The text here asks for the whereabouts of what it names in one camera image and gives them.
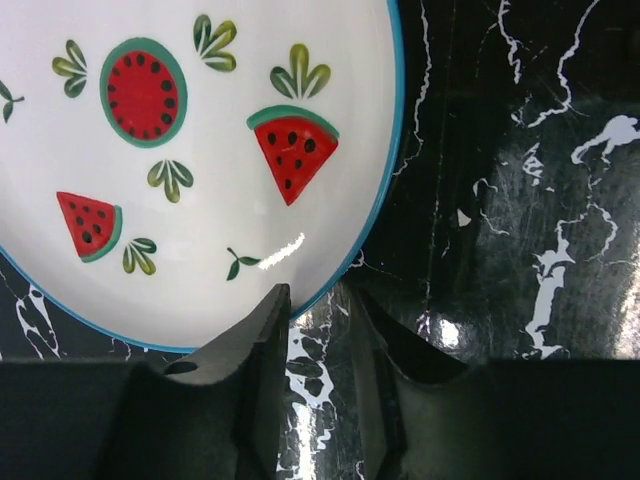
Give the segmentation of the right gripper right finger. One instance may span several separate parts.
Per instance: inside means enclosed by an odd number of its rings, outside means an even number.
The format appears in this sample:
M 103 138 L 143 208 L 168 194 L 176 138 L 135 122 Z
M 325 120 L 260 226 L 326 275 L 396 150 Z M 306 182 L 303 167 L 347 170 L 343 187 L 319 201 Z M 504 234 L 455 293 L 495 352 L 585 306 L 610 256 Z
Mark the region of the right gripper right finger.
M 369 479 L 635 479 L 635 360 L 467 364 L 350 293 Z

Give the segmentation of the white watermelon pattern plate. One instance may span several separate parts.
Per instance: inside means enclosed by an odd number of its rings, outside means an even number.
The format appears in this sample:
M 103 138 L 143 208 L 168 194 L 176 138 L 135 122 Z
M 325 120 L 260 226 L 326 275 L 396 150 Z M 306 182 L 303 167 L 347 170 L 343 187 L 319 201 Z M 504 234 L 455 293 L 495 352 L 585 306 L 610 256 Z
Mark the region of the white watermelon pattern plate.
M 5 1 L 1 253 L 124 342 L 193 351 L 347 270 L 405 100 L 395 1 Z

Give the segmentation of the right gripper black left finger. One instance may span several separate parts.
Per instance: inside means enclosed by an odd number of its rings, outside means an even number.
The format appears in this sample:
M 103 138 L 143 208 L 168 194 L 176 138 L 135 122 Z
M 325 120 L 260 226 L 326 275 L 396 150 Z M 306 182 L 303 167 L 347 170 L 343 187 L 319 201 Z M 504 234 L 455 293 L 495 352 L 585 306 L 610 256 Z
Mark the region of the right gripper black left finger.
M 290 288 L 157 369 L 145 362 L 1 365 L 5 479 L 272 479 Z

